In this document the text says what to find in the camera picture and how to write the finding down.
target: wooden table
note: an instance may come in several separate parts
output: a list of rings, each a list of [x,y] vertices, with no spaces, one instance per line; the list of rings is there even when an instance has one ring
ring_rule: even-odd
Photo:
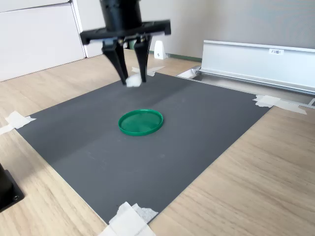
[[[126,63],[138,67],[133,51]],[[197,62],[156,60],[175,76]],[[104,57],[0,83],[0,126],[119,80]],[[315,235],[315,110],[272,108],[150,224],[157,236]],[[105,222],[16,132],[0,135],[0,163],[26,197],[0,213],[1,236],[96,236]]]

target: masking tape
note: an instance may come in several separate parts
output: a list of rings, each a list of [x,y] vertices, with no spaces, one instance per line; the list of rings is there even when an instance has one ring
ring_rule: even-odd
[[[12,129],[19,129],[24,125],[36,120],[31,117],[24,117],[17,111],[12,112],[5,120],[9,123],[8,125],[0,128],[0,135],[11,131]]]
[[[253,101],[256,101],[256,105],[259,107],[271,108],[273,106],[276,106],[276,107],[282,108],[284,110],[288,110],[288,111],[297,112],[297,113],[307,115],[306,111],[299,108],[298,104],[293,104],[290,102],[282,101],[280,98],[277,98],[277,97],[256,95],[256,99],[253,99]]]
[[[165,66],[160,66],[160,67],[154,67],[154,68],[148,69],[147,70],[147,75],[154,76],[156,71],[158,71],[158,70],[160,70],[160,69],[162,69],[164,67]],[[131,71],[132,72],[136,72],[136,73],[140,73],[140,69],[139,68],[135,68],[135,67],[133,67]]]
[[[150,208],[122,204],[99,236],[155,236],[147,225],[158,213]]]

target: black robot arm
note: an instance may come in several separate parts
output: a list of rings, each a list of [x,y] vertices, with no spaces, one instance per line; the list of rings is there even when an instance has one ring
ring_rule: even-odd
[[[141,79],[146,82],[152,35],[171,34],[169,20],[142,22],[139,1],[100,0],[106,27],[84,31],[80,34],[84,45],[89,44],[91,40],[103,40],[103,54],[112,62],[124,85],[128,78],[123,50],[124,43],[136,40],[134,50],[139,62]]]

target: green plastic lid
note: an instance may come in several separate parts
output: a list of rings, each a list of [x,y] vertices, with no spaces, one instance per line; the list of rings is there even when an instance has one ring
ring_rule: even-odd
[[[123,115],[118,126],[128,135],[142,136],[156,132],[163,125],[163,116],[160,112],[141,109]]]

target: white cabinet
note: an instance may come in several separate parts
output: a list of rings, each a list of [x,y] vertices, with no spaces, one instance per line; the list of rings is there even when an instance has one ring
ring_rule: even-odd
[[[68,2],[68,0],[0,0],[0,12],[47,6],[64,2]]]
[[[84,58],[70,3],[0,13],[0,81]]]
[[[72,2],[81,32],[105,27],[99,0],[73,0]],[[101,41],[92,40],[84,48],[88,58],[103,54]]]

